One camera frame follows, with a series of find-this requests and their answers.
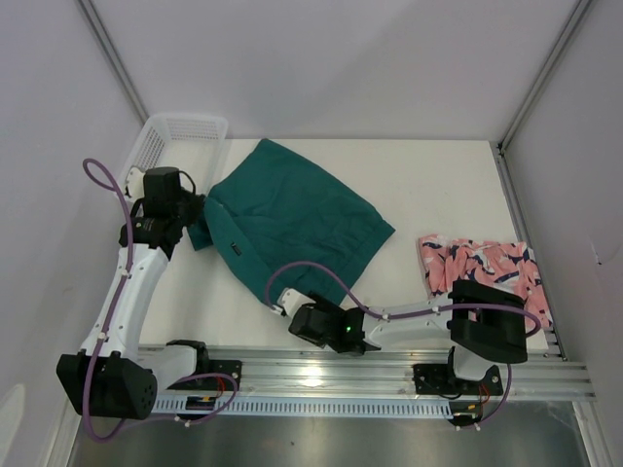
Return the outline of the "green shorts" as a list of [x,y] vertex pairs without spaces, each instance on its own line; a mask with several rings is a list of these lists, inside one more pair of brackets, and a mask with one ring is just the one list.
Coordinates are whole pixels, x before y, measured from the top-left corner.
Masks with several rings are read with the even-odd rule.
[[286,288],[338,305],[394,228],[319,165],[263,139],[211,188],[188,233],[264,305]]

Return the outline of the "pink shark print shorts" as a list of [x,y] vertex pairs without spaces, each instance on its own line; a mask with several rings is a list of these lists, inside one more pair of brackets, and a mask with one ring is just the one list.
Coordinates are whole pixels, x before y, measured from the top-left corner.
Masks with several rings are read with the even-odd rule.
[[552,325],[537,261],[524,241],[476,241],[430,234],[418,239],[418,249],[431,296],[451,292],[459,279],[469,280],[520,297],[542,327]]

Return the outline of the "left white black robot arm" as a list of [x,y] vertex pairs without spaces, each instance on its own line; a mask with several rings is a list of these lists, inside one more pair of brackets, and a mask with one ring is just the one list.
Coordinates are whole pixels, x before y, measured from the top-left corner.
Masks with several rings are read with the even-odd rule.
[[211,377],[205,345],[171,341],[141,361],[139,340],[156,287],[186,228],[201,214],[204,197],[184,188],[183,171],[156,167],[142,177],[143,191],[128,203],[114,181],[106,188],[121,200],[124,222],[118,264],[92,330],[75,354],[63,354],[56,375],[81,416],[146,418],[160,391],[179,380],[192,389]]

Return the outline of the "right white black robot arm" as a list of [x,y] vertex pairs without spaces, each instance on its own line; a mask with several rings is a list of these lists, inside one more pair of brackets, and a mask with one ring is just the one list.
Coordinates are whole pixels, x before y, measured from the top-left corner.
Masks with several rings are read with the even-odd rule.
[[316,295],[285,289],[277,300],[290,319],[288,332],[339,354],[407,349],[425,341],[449,344],[446,384],[468,391],[495,364],[517,365],[528,360],[526,329],[529,314],[520,297],[494,287],[457,280],[452,291],[425,302],[343,309]]

